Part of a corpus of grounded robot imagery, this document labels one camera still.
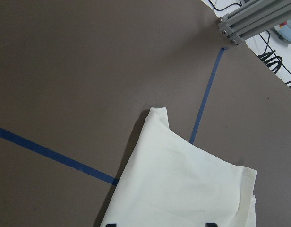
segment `blue tape strip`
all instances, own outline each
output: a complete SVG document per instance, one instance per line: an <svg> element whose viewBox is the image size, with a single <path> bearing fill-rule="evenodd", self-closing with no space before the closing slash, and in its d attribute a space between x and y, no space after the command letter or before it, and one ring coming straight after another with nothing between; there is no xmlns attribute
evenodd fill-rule
<svg viewBox="0 0 291 227"><path fill-rule="evenodd" d="M213 67L213 70L212 70L212 73L211 73L211 77L210 77L210 79L209 79L209 81L207 83L207 87L206 87L206 90L205 90L205 93L204 93L204 96L203 96L203 99L202 99L202 103L201 103L201 106L200 106L200 109L199 109L199 112L198 112L198 115L197 115L197 118L196 118L196 122L194 124L194 128L193 128L193 131L192 131L192 134L191 134L191 138L189 139L189 142L191 144L194 144L194 141L195 141L195 138L196 138L196 134L197 134L197 131L198 131L198 128L199 128L199 125L200 125L201 117L202 117L202 114L203 114L203 111L204 111L204 107L205 107L206 102L207 102L208 94L210 93L210 90L211 90L211 87L212 87L212 83L213 83L213 80L215 78L220 59L221 59L221 57L223 55L223 52L225 50L226 49L224 47L221 48L219 53L218 53L218 56L216 58L216 61L215 61L215 64L214 64L214 67Z"/></svg>
<svg viewBox="0 0 291 227"><path fill-rule="evenodd" d="M110 183L112 185L116 186L117 183L118 183L118 179L116 179L116 178L114 178L114 177L112 177L110 175L107 175L107 174L105 174L103 172L100 172L100 171L98 171L96 169L93 169L93 168L91 168L89 166L86 166L86 165L84 165L84 164L82 164L80 162L77 162L77 161L75 161L75 160L73 160L73 159L71 159L69 157L61 155L61 154L59 154L59 153L57 153L57 152L55 152L53 150L50 150L48 148L45 148L45 147L43 147L41 145L33 143L33 142L23 138L23 137L20 137L20 136L18 136L16 134L13 134L13 133L5 130L5 129L0 128L0 137L3 138L3 139L6 139L6 140L8 140L8 141L10 141L12 143L15 143L17 145L20 145L20 146L22 146L24 148L27 148L27 149L29 149L31 151L34 151L34 152L36 152L36 153L38 153L40 155L44 155L44 156L46 156L48 158L51 158L51 159L53 159L53 160L55 160L57 162L60 162L60 163L62 163L64 165L67 165L67 166L69 166L71 168L74 168L74 169L77 169L77 170L79 170L81 172L84 172L85 174L88 174L88 175L91 175L93 177L96 177L96 178L98 178L98 179L100 179L102 181L105 181L107 183Z"/></svg>

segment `blue line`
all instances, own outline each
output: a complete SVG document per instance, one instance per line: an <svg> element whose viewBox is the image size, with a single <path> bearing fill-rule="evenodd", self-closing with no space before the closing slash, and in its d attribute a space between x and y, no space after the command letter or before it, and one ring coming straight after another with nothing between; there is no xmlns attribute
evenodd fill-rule
<svg viewBox="0 0 291 227"><path fill-rule="evenodd" d="M201 117L202 117L202 114L203 114L203 111L204 111L204 107L205 107L206 102L207 102L208 94L210 93L210 90L211 90L211 87L212 87L212 83L213 83L213 80L215 78L215 75L216 75L216 72L217 72L217 68L218 68L220 59L221 59L222 54L223 54L224 51L225 51L225 48L222 47L220 49L219 53L218 53L218 56L217 56L216 61L215 61L215 65L214 65L212 73L211 73L211 77L210 77L210 79L209 79L209 81L207 83L207 87L206 87L206 90L205 90L205 93L204 93L204 96L203 96L203 99L202 99L202 103L201 103L201 106L200 106L200 109L199 109L199 112L198 112L198 115L197 115L197 118L196 118L196 122L195 122L195 125L194 125L194 128L193 128L192 134L191 134L191 138L189 139L189 142L191 144L194 144L195 137L196 137L199 125L200 125Z"/></svg>
<svg viewBox="0 0 291 227"><path fill-rule="evenodd" d="M64 155L61 155L53 150L50 150L48 148L45 148L41 145L38 145L36 143L33 143L32 141L29 141L23 137L20 137L16 134L13 134L5 129L2 129L0 128L0 137L3 138L3 139L6 139L12 143L15 143L17 145L20 145L24 148L27 148L31 151L34 151L40 155L44 155L48 158L51 158L57 162L60 162L64 165L67 165L71 168L74 168L74 169L77 169L81 172L84 172L85 174L88 174L88 175L91 175L93 177L96 177L102 181L105 181L107 183L110 183L112 185L117 185L118 183L118 179L112 177L112 176L109 176L103 172L100 172L96 169L93 169L89 166L86 166L80 162L77 162L69 157L66 157Z"/></svg>

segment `blue object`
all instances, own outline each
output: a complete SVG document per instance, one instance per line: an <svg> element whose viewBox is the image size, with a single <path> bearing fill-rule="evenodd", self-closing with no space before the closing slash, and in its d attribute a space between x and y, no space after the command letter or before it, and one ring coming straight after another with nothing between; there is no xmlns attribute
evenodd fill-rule
<svg viewBox="0 0 291 227"><path fill-rule="evenodd" d="M20 137L16 134L13 134L5 129L0 128L0 137L8 140L12 143L15 143L17 145L20 145L26 149L29 149L31 151L34 151L40 155L46 156L52 160L55 160L57 162L60 162L66 166L69 166L71 168L77 169L81 172L84 172L85 174L91 175L97 179L100 179L102 181L105 181L107 183L110 183L112 185L117 185L118 179L107 175L103 172L100 172L99 170L93 169L89 166L86 166L80 162L77 162L67 156L61 155L53 150L50 150L48 148L45 148L41 145L38 145L32 141L29 141L23 137Z"/></svg>
<svg viewBox="0 0 291 227"><path fill-rule="evenodd" d="M195 137L196 137L199 125L200 125L201 117L202 117L202 114L203 114L203 111L204 111L204 107L205 107L206 102L207 102L208 94L210 93L210 90L211 90L211 87L212 87L212 84L213 84L213 80L215 78L215 75L216 75L216 72L217 72L218 65L220 63L221 57L223 55L223 52L226 49L227 48L222 47L220 49L219 53L218 53L217 58L216 58L216 61L215 61L215 64L214 64L210 79L209 79L209 81L207 83L207 87L206 87L206 90L205 90L205 93L204 93L204 96L203 96L203 99L202 99L202 103L201 103L200 109L199 109L199 112L198 112L198 115L197 115L197 118L196 118L196 122L195 122L195 125L194 125L194 128L193 128L192 134L191 134L191 138L189 139L189 142L191 144L194 144Z"/></svg>

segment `cloth fold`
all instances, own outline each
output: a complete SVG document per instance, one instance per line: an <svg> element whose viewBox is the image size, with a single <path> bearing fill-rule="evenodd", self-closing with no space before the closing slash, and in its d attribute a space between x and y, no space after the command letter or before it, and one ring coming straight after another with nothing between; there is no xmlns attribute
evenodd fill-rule
<svg viewBox="0 0 291 227"><path fill-rule="evenodd" d="M256 174L188 143L166 108L151 108L101 227L255 227Z"/></svg>

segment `white floor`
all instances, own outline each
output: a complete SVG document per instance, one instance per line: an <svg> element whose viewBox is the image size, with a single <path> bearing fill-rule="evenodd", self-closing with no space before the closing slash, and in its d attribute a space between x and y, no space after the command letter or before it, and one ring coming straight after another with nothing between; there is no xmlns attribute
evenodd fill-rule
<svg viewBox="0 0 291 227"><path fill-rule="evenodd" d="M235 9L239 8L238 5L231 6L224 11L216 11L213 9L212 5L208 0L202 0L208 7L210 7L216 14L217 17L222 17L227 13L233 12ZM232 3L239 3L238 0L211 0L214 3L215 7L218 9L223 9ZM271 37L269 45L273 50L276 50L276 54L283 58L283 64L291 72L291 45L281 41L278 36L270 31ZM262 37L267 41L268 34L267 32L261 33ZM256 35L248 40L246 40L247 46L256 54L262 54L266 48L265 42L261 39L259 35ZM281 67L276 74L284 82L291 80L291 75L286 71L284 67Z"/></svg>

